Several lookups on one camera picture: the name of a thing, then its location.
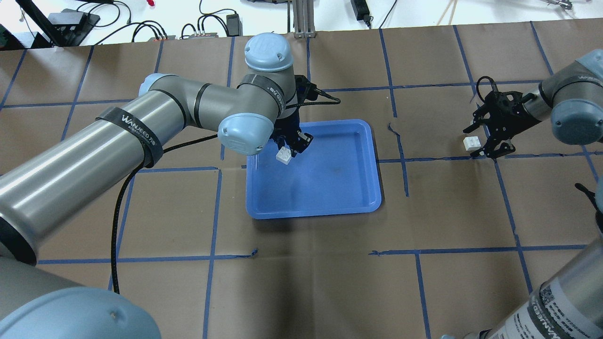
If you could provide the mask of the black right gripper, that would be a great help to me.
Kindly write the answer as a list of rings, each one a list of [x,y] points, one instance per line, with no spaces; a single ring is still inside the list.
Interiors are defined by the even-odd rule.
[[[529,129],[529,116],[522,106],[523,94],[517,91],[491,91],[484,104],[476,110],[476,118],[463,133],[470,134],[485,125],[491,138],[484,146],[470,153],[470,157],[485,156],[497,159],[515,152],[510,139],[501,140],[493,137],[514,137]]]

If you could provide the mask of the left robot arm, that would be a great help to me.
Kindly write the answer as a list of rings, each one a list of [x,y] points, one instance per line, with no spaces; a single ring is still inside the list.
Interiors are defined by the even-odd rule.
[[[164,145],[189,126],[215,131],[226,148],[246,156],[269,140],[303,152],[312,138],[295,113],[303,97],[289,41],[258,34],[244,57],[248,73],[234,88],[153,73],[136,99],[1,176],[3,339],[161,337],[151,315],[116,290],[38,269],[38,250],[100,195],[154,167]]]

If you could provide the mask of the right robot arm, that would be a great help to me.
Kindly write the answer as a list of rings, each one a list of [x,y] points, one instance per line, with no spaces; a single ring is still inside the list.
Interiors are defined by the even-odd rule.
[[[543,80],[525,94],[502,92],[488,78],[491,91],[464,129],[485,126],[484,146],[468,146],[471,157],[491,159],[515,152],[511,139],[549,119],[552,134],[568,145],[602,141],[602,50],[595,49]],[[603,249],[598,236],[528,300],[491,330],[468,339],[600,339],[603,297]]]

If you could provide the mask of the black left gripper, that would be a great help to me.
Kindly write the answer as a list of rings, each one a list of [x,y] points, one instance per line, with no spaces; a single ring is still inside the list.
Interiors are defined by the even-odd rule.
[[[314,137],[309,133],[304,133],[300,128],[299,109],[301,104],[307,101],[315,102],[317,100],[317,86],[309,81],[304,75],[295,75],[295,103],[286,105],[287,117],[280,118],[274,125],[274,142],[277,149],[284,147],[284,142],[289,142],[289,149],[292,157],[303,153],[304,150],[313,141]]]

